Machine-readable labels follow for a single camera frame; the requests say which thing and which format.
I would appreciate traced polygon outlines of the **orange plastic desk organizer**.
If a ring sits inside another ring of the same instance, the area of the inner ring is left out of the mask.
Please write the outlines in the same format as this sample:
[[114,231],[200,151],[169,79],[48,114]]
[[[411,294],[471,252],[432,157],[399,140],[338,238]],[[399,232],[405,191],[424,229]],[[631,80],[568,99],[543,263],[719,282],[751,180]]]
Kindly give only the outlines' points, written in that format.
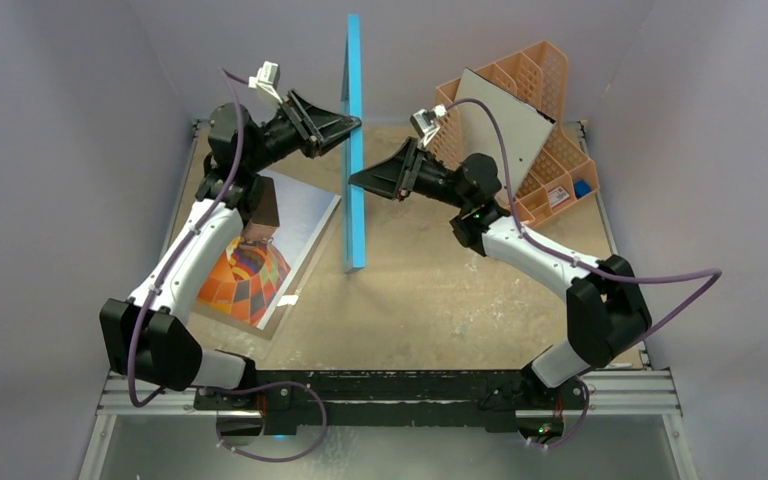
[[461,106],[441,121],[430,151],[455,169],[473,153],[492,157],[502,189],[530,227],[600,188],[595,162],[563,128],[568,59],[541,41],[437,87],[435,101]]

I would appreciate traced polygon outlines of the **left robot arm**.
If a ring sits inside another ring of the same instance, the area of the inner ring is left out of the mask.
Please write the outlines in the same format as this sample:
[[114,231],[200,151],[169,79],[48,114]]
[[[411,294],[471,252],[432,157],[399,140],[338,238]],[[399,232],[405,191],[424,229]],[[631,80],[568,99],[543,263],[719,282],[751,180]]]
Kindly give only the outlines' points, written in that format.
[[215,261],[259,206],[266,191],[262,171],[295,152],[322,156],[362,125],[359,117],[318,107],[296,90],[265,122],[252,120],[234,100],[216,107],[208,123],[210,151],[185,225],[147,278],[125,299],[108,299],[99,313],[110,367],[126,378],[137,406],[145,403],[139,381],[157,394],[217,389],[235,409],[255,402],[254,361],[202,346],[186,326],[191,308]]

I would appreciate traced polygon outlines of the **blue wooden picture frame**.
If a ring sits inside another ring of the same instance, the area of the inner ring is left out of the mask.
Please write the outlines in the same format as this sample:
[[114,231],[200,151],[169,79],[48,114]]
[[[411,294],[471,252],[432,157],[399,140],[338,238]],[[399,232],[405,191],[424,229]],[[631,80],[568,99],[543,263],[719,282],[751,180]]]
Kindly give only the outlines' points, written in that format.
[[[363,117],[362,36],[360,16],[347,16],[343,84],[343,111],[353,117]],[[364,166],[363,130],[352,130],[342,155],[343,181],[343,252],[344,271],[356,272],[366,266],[365,200],[360,187],[352,186],[349,177]]]

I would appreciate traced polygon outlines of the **brown cardboard backing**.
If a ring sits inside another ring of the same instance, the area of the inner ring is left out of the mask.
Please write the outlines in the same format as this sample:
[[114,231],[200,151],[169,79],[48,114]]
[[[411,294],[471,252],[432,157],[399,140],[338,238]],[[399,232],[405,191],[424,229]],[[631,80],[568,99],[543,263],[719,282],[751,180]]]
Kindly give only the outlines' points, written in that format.
[[207,315],[202,311],[193,311],[187,327],[203,346],[258,361],[266,360],[274,346],[263,331],[223,313]]

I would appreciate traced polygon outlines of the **hot air balloon photo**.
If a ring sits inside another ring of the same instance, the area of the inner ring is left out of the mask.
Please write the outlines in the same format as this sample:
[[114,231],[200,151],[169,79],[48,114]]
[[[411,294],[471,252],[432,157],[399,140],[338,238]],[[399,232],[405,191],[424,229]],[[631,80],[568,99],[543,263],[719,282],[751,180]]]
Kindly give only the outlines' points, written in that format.
[[341,198],[278,172],[266,172],[265,183],[258,210],[218,257],[193,311],[223,313],[271,338]]

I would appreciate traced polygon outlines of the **red white card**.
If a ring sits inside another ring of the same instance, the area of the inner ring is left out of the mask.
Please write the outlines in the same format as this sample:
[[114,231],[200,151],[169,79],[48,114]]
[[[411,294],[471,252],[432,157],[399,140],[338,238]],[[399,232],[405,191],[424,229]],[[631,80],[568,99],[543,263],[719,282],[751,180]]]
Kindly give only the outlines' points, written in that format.
[[557,209],[570,199],[570,194],[564,186],[556,186],[547,191],[548,204],[551,209]]

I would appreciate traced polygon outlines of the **blue item in organizer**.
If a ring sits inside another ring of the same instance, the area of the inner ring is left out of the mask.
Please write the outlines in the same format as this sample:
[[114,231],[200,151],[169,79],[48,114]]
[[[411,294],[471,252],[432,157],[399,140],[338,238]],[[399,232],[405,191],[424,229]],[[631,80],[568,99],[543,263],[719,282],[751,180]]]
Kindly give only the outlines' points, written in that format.
[[577,199],[583,198],[593,191],[591,185],[584,179],[576,180],[573,183],[573,190]]

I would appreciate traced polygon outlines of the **grey board in organizer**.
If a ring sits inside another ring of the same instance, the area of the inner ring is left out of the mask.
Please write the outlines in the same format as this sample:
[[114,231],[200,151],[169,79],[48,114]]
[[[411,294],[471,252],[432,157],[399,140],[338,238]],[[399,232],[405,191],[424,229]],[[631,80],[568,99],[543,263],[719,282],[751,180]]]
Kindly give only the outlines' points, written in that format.
[[466,156],[482,153],[494,159],[497,177],[502,184],[496,199],[506,206],[509,201],[504,171],[509,171],[511,185],[519,188],[554,129],[555,121],[469,68],[463,70],[455,97],[457,101],[464,98],[481,101],[498,123],[507,152],[507,165],[503,164],[496,130],[484,110],[473,103],[457,107],[463,152]]

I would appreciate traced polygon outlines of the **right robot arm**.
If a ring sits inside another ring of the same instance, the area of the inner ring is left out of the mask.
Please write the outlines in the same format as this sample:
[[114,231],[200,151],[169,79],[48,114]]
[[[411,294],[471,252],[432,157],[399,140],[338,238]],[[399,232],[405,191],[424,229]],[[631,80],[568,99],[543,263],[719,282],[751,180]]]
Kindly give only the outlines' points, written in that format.
[[561,245],[517,222],[496,201],[502,185],[486,154],[471,154],[450,170],[408,138],[390,158],[351,174],[349,183],[390,200],[417,193],[458,208],[450,224],[463,247],[521,271],[564,301],[565,339],[523,369],[521,392],[533,406],[548,405],[563,383],[609,364],[652,325],[639,286],[622,280],[633,273],[630,263],[618,255],[579,257],[574,250],[554,256]]

